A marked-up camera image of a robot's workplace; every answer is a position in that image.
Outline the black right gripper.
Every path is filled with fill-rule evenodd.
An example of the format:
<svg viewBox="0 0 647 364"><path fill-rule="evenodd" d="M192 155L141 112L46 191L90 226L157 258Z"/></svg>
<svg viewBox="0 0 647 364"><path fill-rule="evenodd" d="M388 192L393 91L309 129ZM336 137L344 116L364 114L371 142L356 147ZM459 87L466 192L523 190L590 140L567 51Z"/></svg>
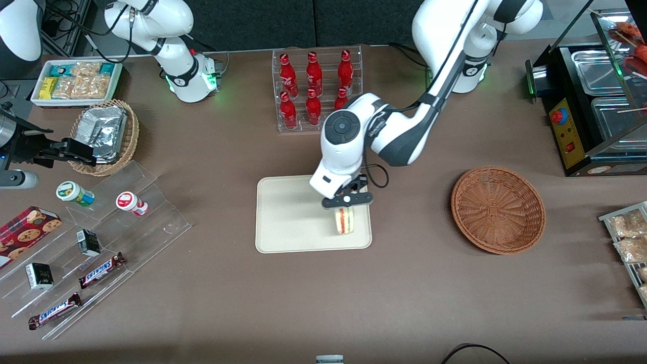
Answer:
<svg viewBox="0 0 647 364"><path fill-rule="evenodd" d="M67 161L95 166L94 150L89 145L72 138L58 142L46 138L52 129L43 129L28 122L16 122L14 135L9 143L9 163L38 164L53 168L54 161Z"/></svg>

